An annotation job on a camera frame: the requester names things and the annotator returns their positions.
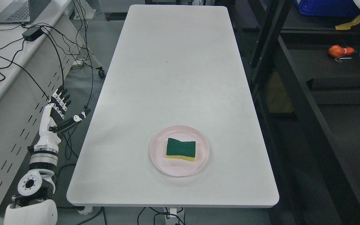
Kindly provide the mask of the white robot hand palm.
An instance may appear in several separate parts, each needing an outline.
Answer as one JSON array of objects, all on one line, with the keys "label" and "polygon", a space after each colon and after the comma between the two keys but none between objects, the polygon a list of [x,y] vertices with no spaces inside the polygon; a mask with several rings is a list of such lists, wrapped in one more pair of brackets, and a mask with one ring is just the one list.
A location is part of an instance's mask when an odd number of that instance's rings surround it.
[{"label": "white robot hand palm", "polygon": [[57,133],[49,131],[49,128],[51,126],[56,125],[54,119],[51,117],[51,110],[53,109],[53,106],[49,104],[44,107],[38,132],[40,136],[38,146],[57,147],[58,144],[61,142],[61,139],[58,137]]}]

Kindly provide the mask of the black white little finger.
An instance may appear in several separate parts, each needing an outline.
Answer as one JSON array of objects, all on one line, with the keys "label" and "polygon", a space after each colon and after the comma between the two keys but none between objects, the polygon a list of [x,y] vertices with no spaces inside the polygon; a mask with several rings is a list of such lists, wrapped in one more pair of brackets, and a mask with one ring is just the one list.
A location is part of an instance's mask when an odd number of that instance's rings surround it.
[{"label": "black white little finger", "polygon": [[64,87],[59,87],[58,89],[55,90],[55,92],[53,93],[53,97],[64,97],[65,94],[67,93],[67,88]]}]

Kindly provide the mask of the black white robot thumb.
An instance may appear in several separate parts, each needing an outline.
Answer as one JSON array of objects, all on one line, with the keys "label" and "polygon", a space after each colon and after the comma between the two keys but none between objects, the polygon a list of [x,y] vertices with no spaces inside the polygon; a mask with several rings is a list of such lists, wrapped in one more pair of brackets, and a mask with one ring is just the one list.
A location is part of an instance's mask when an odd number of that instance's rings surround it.
[{"label": "black white robot thumb", "polygon": [[67,131],[69,128],[76,126],[80,122],[82,122],[88,114],[90,114],[92,110],[90,108],[85,109],[83,112],[79,114],[75,114],[73,117],[70,117],[69,119],[65,119],[56,126],[49,127],[50,132],[54,133],[62,133],[64,131]]}]

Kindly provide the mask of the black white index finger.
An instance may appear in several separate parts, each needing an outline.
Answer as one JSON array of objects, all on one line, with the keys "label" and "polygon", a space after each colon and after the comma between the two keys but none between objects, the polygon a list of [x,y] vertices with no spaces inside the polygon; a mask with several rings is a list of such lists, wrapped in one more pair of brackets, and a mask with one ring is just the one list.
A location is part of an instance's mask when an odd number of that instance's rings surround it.
[{"label": "black white index finger", "polygon": [[65,111],[60,109],[57,106],[54,106],[54,118],[60,118],[61,120],[65,119]]}]

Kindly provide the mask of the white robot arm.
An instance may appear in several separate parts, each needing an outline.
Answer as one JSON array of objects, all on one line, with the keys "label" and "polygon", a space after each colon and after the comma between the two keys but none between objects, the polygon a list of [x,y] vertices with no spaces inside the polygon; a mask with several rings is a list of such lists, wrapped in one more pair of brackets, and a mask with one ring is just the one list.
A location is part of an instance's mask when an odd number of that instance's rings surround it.
[{"label": "white robot arm", "polygon": [[58,145],[63,133],[82,122],[90,113],[86,109],[65,117],[71,104],[64,85],[58,87],[44,107],[39,126],[39,140],[28,146],[31,156],[28,172],[17,185],[18,195],[7,206],[5,225],[55,225],[58,219],[56,203],[51,199],[56,191],[53,177],[58,164]]}]

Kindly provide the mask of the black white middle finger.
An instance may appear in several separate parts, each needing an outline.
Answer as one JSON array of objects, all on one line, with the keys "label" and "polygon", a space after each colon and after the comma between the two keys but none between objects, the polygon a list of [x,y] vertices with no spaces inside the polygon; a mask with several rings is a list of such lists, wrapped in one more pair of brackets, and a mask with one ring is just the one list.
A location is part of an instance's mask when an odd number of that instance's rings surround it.
[{"label": "black white middle finger", "polygon": [[51,104],[56,109],[56,111],[62,111],[66,112],[68,110],[68,106],[71,104],[71,100],[68,100],[67,102],[64,101],[57,101],[56,99],[51,100]]}]

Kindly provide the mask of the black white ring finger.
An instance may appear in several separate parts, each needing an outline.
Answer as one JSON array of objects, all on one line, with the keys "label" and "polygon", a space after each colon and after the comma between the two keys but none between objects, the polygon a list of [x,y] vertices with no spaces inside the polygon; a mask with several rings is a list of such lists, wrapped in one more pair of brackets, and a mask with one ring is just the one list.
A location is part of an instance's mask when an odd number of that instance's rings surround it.
[{"label": "black white ring finger", "polygon": [[66,103],[69,98],[70,94],[63,95],[63,93],[61,93],[58,95],[57,93],[54,93],[51,98],[51,103]]}]

